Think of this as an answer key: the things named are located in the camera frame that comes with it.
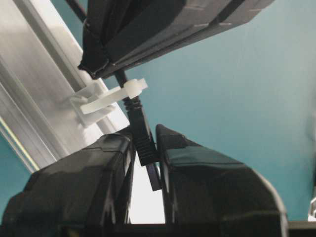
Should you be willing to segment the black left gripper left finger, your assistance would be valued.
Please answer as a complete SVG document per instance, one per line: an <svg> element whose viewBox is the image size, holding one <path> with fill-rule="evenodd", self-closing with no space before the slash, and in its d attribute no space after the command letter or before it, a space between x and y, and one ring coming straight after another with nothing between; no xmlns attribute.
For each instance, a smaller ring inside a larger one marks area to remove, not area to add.
<svg viewBox="0 0 316 237"><path fill-rule="evenodd" d="M3 237L104 237L129 222L136 151L129 128L33 173L8 202Z"/></svg>

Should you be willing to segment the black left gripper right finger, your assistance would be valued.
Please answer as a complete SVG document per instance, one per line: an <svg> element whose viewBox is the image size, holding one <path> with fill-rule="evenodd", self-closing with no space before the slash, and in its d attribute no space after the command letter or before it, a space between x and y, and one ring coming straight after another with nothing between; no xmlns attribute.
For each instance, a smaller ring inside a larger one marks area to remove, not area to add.
<svg viewBox="0 0 316 237"><path fill-rule="evenodd" d="M286 237L284 204L248 165L156 126L165 220L205 236Z"/></svg>

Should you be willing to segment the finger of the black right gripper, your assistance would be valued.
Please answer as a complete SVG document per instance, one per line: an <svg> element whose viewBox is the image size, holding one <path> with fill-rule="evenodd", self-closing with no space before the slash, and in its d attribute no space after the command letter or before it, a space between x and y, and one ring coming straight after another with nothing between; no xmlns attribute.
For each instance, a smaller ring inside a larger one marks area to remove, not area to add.
<svg viewBox="0 0 316 237"><path fill-rule="evenodd" d="M106 45L101 76L137 67L251 21L270 0L153 0Z"/></svg>
<svg viewBox="0 0 316 237"><path fill-rule="evenodd" d="M183 0L90 0L78 68L96 79L112 66L136 61L184 6Z"/></svg>

